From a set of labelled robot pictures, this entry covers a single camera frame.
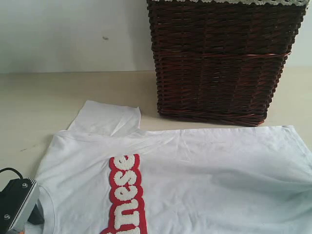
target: red border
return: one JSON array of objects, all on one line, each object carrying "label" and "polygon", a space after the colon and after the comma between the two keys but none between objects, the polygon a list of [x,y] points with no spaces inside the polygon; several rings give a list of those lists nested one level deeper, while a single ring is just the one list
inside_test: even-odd
[{"label": "red border", "polygon": [[[135,157],[135,163],[134,163],[134,166],[131,168],[131,170],[134,171],[136,174],[136,182],[134,183],[134,186],[136,186],[136,188],[137,188],[137,194],[135,195],[135,197],[133,199],[137,200],[138,208],[134,209],[134,210],[124,211],[123,214],[128,215],[128,214],[133,214],[134,211],[138,211],[139,212],[139,219],[140,219],[140,223],[139,223],[138,227],[140,228],[140,234],[147,234],[145,210],[144,210],[144,200],[142,198],[143,189],[141,187],[142,176],[141,176],[141,172],[138,169],[139,164],[140,164],[140,156],[138,154],[135,154],[134,157]],[[110,158],[109,166],[111,168],[111,172],[109,174],[109,181],[110,181],[110,184],[112,187],[111,191],[110,191],[110,200],[112,202],[112,206],[111,206],[111,209],[109,212],[108,228],[104,229],[100,234],[108,234],[108,233],[116,234],[117,232],[129,231],[129,230],[132,230],[135,228],[135,226],[133,224],[122,225],[120,227],[120,229],[118,229],[118,230],[115,230],[115,228],[114,228],[114,223],[115,223],[114,211],[115,211],[116,207],[119,205],[122,205],[122,204],[130,203],[130,201],[129,200],[128,201],[120,201],[114,195],[115,190],[120,187],[120,186],[116,185],[116,183],[114,181],[114,175],[116,174],[116,172],[119,172],[119,171],[121,171],[121,172],[123,172],[123,174],[125,174],[126,171],[120,170],[115,166],[114,157]],[[124,187],[129,189],[129,184],[127,183],[126,185],[124,185]]]}]

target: screw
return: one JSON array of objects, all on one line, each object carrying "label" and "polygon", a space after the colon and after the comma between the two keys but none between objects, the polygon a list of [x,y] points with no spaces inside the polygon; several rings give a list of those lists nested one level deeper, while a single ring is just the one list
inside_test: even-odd
[{"label": "screw", "polygon": [[5,214],[5,215],[4,215],[4,220],[9,220],[10,218],[11,218],[11,216],[8,215],[8,214]]}]

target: black cable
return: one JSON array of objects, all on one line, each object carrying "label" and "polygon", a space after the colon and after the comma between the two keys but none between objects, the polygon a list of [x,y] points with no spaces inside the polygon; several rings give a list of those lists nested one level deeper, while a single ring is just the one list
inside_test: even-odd
[{"label": "black cable", "polygon": [[18,170],[14,169],[14,168],[12,168],[12,167],[3,168],[3,169],[0,170],[0,173],[1,173],[1,172],[5,172],[5,171],[12,171],[12,172],[15,172],[15,173],[20,177],[20,179],[23,179],[23,176],[21,175],[21,173],[19,173]]}]

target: t-shirt sleeve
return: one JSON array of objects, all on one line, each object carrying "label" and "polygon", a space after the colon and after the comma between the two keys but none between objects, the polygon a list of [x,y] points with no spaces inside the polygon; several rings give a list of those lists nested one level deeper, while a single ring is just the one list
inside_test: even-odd
[{"label": "t-shirt sleeve", "polygon": [[86,101],[68,130],[106,136],[126,136],[139,128],[140,109]]}]

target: red and white patch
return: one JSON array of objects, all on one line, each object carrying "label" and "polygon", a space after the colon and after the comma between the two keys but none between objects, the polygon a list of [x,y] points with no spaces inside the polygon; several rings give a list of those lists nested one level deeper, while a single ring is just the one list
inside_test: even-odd
[{"label": "red and white patch", "polygon": [[139,155],[112,157],[108,228],[101,234],[147,234]]}]

